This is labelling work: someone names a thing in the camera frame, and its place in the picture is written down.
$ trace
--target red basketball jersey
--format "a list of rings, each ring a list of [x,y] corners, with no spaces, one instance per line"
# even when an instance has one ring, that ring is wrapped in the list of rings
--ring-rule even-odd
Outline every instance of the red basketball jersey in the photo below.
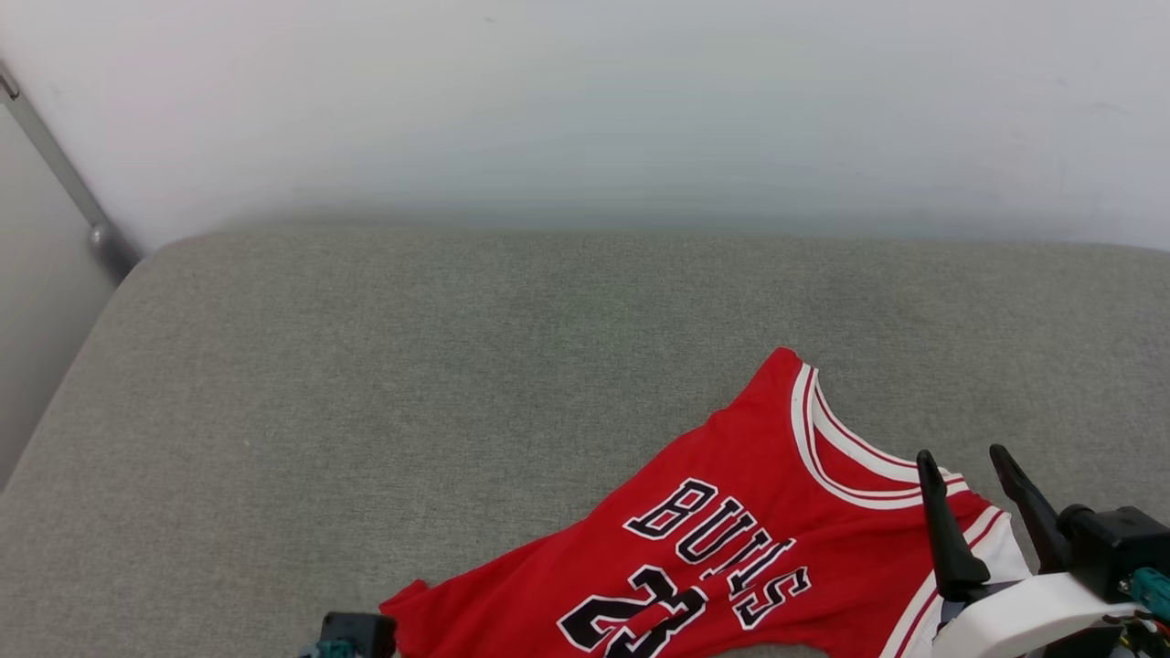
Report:
[[[1026,577],[1007,513],[943,475],[992,580]],[[927,657],[942,599],[917,482],[780,349],[581,521],[438,587],[415,581],[381,612],[406,658],[697,658],[763,643]]]

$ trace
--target bulls jersey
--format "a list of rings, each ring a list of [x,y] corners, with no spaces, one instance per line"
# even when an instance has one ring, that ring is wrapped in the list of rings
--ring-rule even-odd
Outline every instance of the bulls jersey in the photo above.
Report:
[[[943,475],[992,580],[1026,577],[1009,515]],[[406,658],[697,658],[763,643],[922,658],[942,599],[917,482],[780,349],[581,521],[438,587],[415,581],[381,612]]]

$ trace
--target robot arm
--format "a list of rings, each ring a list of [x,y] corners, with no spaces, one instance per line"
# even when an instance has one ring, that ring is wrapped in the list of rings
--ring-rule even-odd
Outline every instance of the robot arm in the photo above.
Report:
[[[951,618],[934,642],[938,658],[1170,657],[1170,529],[1134,507],[1096,513],[1048,505],[1003,446],[991,460],[1040,556],[1040,573],[986,584],[947,505],[930,452],[918,453],[935,578]]]

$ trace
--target white wall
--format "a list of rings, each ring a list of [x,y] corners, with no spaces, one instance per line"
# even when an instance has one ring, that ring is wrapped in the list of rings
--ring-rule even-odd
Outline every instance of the white wall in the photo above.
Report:
[[[0,489],[113,293],[89,225],[0,105]]]
[[[248,221],[1170,248],[1162,0],[2,0],[145,247]]]

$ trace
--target gray couch cushion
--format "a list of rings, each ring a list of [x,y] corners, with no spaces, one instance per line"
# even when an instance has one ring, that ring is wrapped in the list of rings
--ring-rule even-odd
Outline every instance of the gray couch cushion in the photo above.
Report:
[[[0,496],[0,654],[290,656],[580,518],[777,345],[1002,505],[993,441],[1058,507],[1170,520],[1168,295],[1170,256],[1113,247],[188,240],[117,292]]]

